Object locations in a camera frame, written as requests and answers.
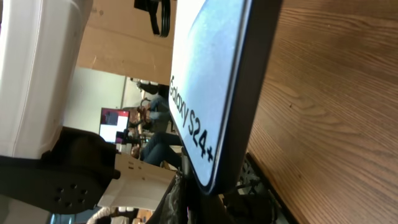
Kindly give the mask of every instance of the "cardboard box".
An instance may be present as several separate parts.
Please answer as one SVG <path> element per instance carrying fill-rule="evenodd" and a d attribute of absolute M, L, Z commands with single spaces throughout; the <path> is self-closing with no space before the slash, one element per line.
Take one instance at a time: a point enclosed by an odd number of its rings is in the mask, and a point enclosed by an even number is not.
<path fill-rule="evenodd" d="M 177 2 L 171 5 L 170 34 L 160 38 L 152 33 L 149 13 L 134 8 L 134 0 L 94 0 L 77 65 L 168 85 Z"/>

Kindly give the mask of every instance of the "wooden table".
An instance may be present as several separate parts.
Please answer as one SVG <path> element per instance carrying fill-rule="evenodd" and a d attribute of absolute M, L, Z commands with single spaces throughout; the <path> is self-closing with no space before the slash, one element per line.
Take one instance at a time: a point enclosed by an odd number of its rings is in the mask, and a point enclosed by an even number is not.
<path fill-rule="evenodd" d="M 398 1 L 285 0 L 248 149 L 300 223 L 398 223 Z"/>

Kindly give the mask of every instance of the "jeans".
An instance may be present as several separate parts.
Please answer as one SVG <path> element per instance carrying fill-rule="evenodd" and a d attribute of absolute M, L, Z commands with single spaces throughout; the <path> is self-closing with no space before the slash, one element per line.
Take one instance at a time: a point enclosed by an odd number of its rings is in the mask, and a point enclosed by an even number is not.
<path fill-rule="evenodd" d="M 160 166 L 166 161 L 174 167 L 181 167 L 181 157 L 170 146 L 182 146 L 180 138 L 175 134 L 155 133 L 141 152 L 141 160 Z"/>
<path fill-rule="evenodd" d="M 157 96 L 150 102 L 150 113 L 149 113 L 149 118 L 153 121 L 155 120 L 162 120 L 162 121 L 169 121 L 171 118 L 170 111 L 168 110 L 167 112 L 156 112 L 155 109 L 157 106 L 162 105 L 169 109 L 169 102 L 161 97 Z"/>

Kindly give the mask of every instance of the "computer monitor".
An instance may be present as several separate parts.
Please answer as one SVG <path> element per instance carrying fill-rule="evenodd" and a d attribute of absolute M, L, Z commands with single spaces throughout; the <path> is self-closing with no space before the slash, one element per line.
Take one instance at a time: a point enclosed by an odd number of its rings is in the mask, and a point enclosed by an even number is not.
<path fill-rule="evenodd" d="M 106 142 L 115 143 L 117 132 L 123 132 L 128 127 L 129 116 L 129 111 L 102 108 L 99 135 Z"/>
<path fill-rule="evenodd" d="M 169 106 L 206 194 L 236 185 L 281 2 L 177 4 Z"/>

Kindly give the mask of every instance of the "brown wooden desk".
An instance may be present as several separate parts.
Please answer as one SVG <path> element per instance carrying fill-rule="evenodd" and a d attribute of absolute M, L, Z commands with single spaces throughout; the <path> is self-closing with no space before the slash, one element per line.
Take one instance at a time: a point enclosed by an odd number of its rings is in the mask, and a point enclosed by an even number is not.
<path fill-rule="evenodd" d="M 248 149 L 300 223 L 398 223 L 398 1 L 285 0 Z"/>

